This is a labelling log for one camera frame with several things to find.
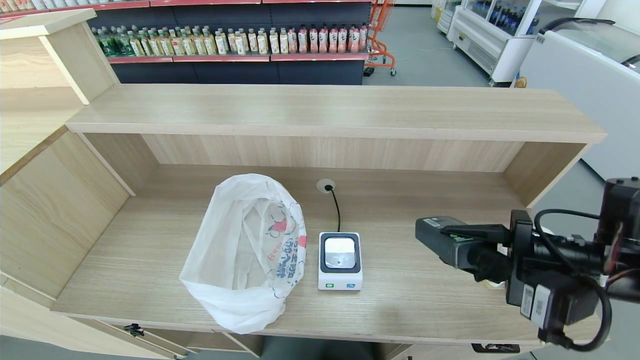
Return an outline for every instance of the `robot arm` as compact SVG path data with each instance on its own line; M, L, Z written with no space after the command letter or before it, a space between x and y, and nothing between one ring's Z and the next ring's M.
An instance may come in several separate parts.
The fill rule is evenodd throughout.
M593 241L544 233L540 220L552 213L598 219ZM474 274L476 281L506 281L506 302L520 307L545 342L576 351L594 350L611 327L609 297L640 303L637 177L607 181L600 215L547 209L532 222L526 211L513 210L509 229L466 225L451 217L420 218L415 235L448 265ZM508 247L508 256L497 251L497 243ZM598 334L587 344L575 344L564 335L564 326L591 316L598 301L602 303Z

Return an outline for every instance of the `checkout counter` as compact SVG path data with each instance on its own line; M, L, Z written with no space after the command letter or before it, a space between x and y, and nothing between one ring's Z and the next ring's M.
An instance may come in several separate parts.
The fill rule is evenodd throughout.
M513 354L477 354L470 344L543 346L503 290L443 264L415 239L414 223L450 215L508 224L511 209L532 207L605 136L558 93L120 84L84 22L93 16L72 10L0 26L3 74L10 65L43 74L2 89L3 334L167 359L201 349L259 357L264 336L377 342L384 359L502 359ZM51 37L62 40L47 45ZM44 82L48 71L59 74ZM54 97L63 94L68 105ZM247 172L273 177L300 203L307 265L285 313L238 335L216 324L179 274L215 186ZM317 289L318 233L335 227L334 204L316 189L325 177L337 183L343 230L362 239L359 292ZM17 316L31 308L41 315L25 331ZM131 336L132 324L145 335ZM598 324L592 316L567 333L590 339Z

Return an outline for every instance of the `drawer handle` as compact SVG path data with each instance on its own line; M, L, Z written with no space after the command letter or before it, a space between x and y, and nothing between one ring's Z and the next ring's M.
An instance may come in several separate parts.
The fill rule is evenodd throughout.
M507 354L518 354L520 353L520 346L517 344L487 344L482 346L482 344L471 344L471 347L475 352L478 353L507 353Z
M124 327L124 331L128 331L131 336L134 338L137 336L144 336L145 331L140 327L140 325L136 323L132 323L131 325L127 325Z

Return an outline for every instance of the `gray floor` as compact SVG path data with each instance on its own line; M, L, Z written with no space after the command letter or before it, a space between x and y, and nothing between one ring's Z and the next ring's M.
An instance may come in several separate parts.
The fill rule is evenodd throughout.
M380 36L397 58L397 76L391 77L386 68L378 68L365 85L415 86L486 86L487 75L463 53L451 50L429 16L429 8L395 8L385 32ZM583 163L576 164L535 207L567 208L598 213L603 182ZM596 223L582 218L549 215L545 226L559 234L581 234L591 238ZM558 347L537 350L533 355L522 354L511 359L521 360L590 360L637 359L640 345L636 332L640 323L640 307L614 302L614 321L611 341L589 354L569 352ZM313 359L320 353L323 342L311 339L269 338L263 359ZM2 360L126 360L130 357L102 356L71 352L62 348L28 340L0 337ZM189 356L191 360L250 360L253 357L230 352L201 352Z

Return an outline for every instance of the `black cable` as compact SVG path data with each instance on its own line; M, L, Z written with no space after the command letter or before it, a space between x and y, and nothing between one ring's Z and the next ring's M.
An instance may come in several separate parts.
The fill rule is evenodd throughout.
M575 265L573 265L573 263L569 259L567 259L566 256L562 254L562 252L560 252L560 250L551 241L549 236L542 230L542 226L540 226L540 219L546 214L567 214L567 215L575 215L579 217L592 218L595 220L599 220L600 216L595 214L583 213L581 211L574 211L574 210L546 209L538 212L533 219L533 224L536 227L536 232L538 232L538 234L540 235L540 239L545 244L547 249L551 251L551 253L556 255L560 260L562 260L563 263L565 263L565 265L568 266L568 268L571 269L572 272L574 272L575 274L580 274L580 271L578 270L578 268L575 267Z
M341 219L340 219L340 207L338 206L338 200L335 198L335 192L333 192L333 187L331 185L326 185L324 189L329 190L331 192L331 195L333 195L333 202L335 202L335 209L338 211L338 233L339 233Z
M536 214L533 219L533 223L536 227L536 232L540 235L540 239L542 239L543 243L547 247L549 251L559 257L565 264L568 266L572 272L574 272L573 276L582 279L582 282L592 288L600 302L602 303L602 318L600 319L600 328L598 329L598 333L590 342L586 344L575 344L573 340L565 337L569 341L569 348L579 352L588 352L597 349L600 347L604 341L607 339L609 335L609 330L611 330L611 321L612 321L612 311L611 311L611 301L609 301L609 296L607 292L598 284L593 278L588 275L581 274L577 267L575 267L572 262L566 258L560 252L560 250L553 244L549 236L542 230L542 226L540 226L540 219L546 214L567 214L567 215L575 215L579 217L592 218L595 220L599 220L600 216L596 214L583 213L581 211L574 210L566 210L566 209L546 209L542 210Z
M606 291L588 275L581 275L580 278L583 279L585 285L588 285L596 292L598 298L600 299L600 302L602 303L602 318L600 319L600 328L598 329L598 333L593 338L593 340L586 344L575 344L572 340L572 343L570 345L570 349L579 352L587 352L599 348L607 340L609 330L611 330L611 320L613 318L613 315L611 312L611 301L609 301L609 296L607 295Z

